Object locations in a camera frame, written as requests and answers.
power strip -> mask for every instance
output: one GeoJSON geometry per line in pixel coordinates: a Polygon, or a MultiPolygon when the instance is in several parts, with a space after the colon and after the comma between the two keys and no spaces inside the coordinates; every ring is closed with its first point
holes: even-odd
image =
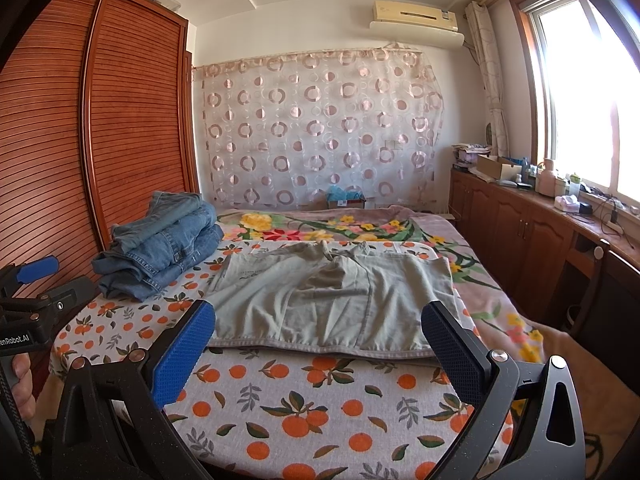
{"type": "Polygon", "coordinates": [[[613,222],[610,222],[610,221],[605,222],[605,224],[606,224],[607,227],[611,227],[615,232],[617,232],[617,233],[619,233],[621,235],[623,235],[625,233],[624,230],[622,229],[622,227],[620,227],[618,224],[614,224],[613,222]]]}

silver screw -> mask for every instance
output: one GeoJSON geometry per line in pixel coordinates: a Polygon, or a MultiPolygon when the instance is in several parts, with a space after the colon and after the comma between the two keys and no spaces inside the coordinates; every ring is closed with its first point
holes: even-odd
{"type": "Polygon", "coordinates": [[[566,361],[563,358],[561,358],[559,355],[552,355],[551,364],[556,368],[562,369],[566,366],[566,361]]]}
{"type": "Polygon", "coordinates": [[[84,357],[76,357],[71,363],[71,367],[74,370],[79,370],[80,368],[84,368],[84,357]]]}
{"type": "Polygon", "coordinates": [[[133,363],[139,363],[140,361],[142,361],[142,359],[145,358],[145,356],[146,356],[145,349],[136,348],[135,350],[132,350],[131,352],[129,352],[129,361],[133,363]]]}
{"type": "Polygon", "coordinates": [[[504,350],[500,350],[499,348],[497,350],[491,350],[491,359],[493,359],[494,361],[503,363],[508,358],[509,356],[507,355],[507,352],[505,352],[504,350]]]}

window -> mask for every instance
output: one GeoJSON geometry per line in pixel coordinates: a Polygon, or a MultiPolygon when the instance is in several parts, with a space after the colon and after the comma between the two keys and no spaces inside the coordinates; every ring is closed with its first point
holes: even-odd
{"type": "Polygon", "coordinates": [[[588,0],[529,0],[520,9],[538,51],[546,156],[560,174],[640,202],[640,73],[631,56],[588,0]]]}

human hand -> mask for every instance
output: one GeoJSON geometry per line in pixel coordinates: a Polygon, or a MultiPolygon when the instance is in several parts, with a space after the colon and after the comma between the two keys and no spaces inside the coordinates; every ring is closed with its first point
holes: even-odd
{"type": "Polygon", "coordinates": [[[18,382],[11,389],[15,405],[23,420],[33,418],[36,413],[36,399],[33,397],[33,379],[31,377],[31,360],[29,354],[17,354],[12,361],[18,382]]]}

air conditioner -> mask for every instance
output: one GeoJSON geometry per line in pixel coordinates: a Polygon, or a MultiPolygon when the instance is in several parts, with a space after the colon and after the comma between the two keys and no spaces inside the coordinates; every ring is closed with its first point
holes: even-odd
{"type": "Polygon", "coordinates": [[[376,1],[369,28],[381,40],[459,48],[465,41],[456,15],[433,7],[376,1]]]}

